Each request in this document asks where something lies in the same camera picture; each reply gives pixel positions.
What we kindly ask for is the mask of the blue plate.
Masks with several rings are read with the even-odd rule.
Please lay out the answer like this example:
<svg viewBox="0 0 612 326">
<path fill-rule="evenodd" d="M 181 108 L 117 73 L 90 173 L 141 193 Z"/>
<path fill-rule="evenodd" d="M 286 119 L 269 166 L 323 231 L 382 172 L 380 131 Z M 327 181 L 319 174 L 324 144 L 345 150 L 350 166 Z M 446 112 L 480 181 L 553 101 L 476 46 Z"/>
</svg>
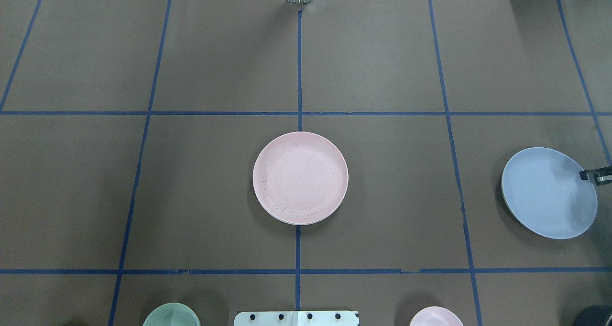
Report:
<svg viewBox="0 0 612 326">
<path fill-rule="evenodd" d="M 581 165 L 552 148 L 516 152 L 505 164 L 501 189 L 507 208 L 525 228 L 549 239 L 578 237 L 594 224 L 598 197 L 579 177 Z"/>
</svg>

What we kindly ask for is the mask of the pink bowl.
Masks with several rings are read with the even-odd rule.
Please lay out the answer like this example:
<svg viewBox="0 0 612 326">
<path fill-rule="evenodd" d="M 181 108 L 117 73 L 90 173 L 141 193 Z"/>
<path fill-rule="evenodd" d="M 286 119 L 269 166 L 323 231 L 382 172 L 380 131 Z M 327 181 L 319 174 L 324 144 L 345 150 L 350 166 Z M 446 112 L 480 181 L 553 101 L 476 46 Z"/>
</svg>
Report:
<svg viewBox="0 0 612 326">
<path fill-rule="evenodd" d="M 409 326 L 463 326 L 463 322 L 452 311 L 441 306 L 429 306 L 418 311 Z"/>
</svg>

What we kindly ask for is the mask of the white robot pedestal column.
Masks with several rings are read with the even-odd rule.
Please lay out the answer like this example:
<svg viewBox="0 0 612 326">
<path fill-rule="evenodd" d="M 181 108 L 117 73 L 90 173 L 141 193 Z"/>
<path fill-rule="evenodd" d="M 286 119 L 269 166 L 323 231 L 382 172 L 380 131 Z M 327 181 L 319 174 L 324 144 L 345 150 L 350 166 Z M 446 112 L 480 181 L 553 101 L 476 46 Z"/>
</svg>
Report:
<svg viewBox="0 0 612 326">
<path fill-rule="evenodd" d="M 234 326 L 359 326 L 357 311 L 245 311 L 237 313 Z"/>
</svg>

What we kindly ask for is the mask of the dark blue pot with lid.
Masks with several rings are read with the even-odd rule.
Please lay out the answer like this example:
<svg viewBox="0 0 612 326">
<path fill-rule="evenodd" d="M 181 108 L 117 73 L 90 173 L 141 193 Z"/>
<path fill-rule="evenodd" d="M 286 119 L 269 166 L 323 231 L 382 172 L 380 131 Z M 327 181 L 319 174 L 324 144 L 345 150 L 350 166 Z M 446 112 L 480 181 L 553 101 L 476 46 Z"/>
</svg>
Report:
<svg viewBox="0 0 612 326">
<path fill-rule="evenodd" d="M 612 325 L 612 306 L 611 305 L 592 305 L 584 308 L 575 317 L 573 326 L 611 326 Z"/>
</svg>

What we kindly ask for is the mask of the pink plate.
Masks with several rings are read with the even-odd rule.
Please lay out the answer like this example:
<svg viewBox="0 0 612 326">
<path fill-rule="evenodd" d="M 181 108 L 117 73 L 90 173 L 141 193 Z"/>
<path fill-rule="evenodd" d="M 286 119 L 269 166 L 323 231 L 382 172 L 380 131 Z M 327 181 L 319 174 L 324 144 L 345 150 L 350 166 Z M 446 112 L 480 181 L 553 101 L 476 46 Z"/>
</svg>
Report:
<svg viewBox="0 0 612 326">
<path fill-rule="evenodd" d="M 332 215 L 345 199 L 349 170 L 339 148 L 306 131 L 278 136 L 258 154 L 254 193 L 271 217 L 305 226 Z"/>
</svg>

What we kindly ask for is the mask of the green bowl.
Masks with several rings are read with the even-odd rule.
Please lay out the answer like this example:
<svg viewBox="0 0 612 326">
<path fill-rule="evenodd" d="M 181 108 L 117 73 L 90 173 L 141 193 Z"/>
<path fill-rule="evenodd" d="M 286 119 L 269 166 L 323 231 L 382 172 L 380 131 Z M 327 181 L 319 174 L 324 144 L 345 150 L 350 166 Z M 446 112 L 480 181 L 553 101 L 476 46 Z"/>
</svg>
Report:
<svg viewBox="0 0 612 326">
<path fill-rule="evenodd" d="M 185 304 L 163 304 L 151 311 L 143 326 L 200 326 L 195 311 Z"/>
</svg>

